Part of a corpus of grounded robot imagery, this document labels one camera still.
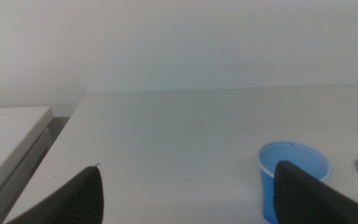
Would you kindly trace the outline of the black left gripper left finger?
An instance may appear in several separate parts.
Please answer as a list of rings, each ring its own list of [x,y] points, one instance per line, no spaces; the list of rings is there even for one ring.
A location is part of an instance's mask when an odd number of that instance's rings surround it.
[[[88,166],[8,224],[101,224],[103,215],[101,173],[98,167]]]

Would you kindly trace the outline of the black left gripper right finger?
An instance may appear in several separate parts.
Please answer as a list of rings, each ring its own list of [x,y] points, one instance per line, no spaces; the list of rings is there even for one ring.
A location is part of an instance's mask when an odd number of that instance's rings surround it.
[[[279,223],[358,223],[358,203],[290,161],[279,161],[273,178]]]

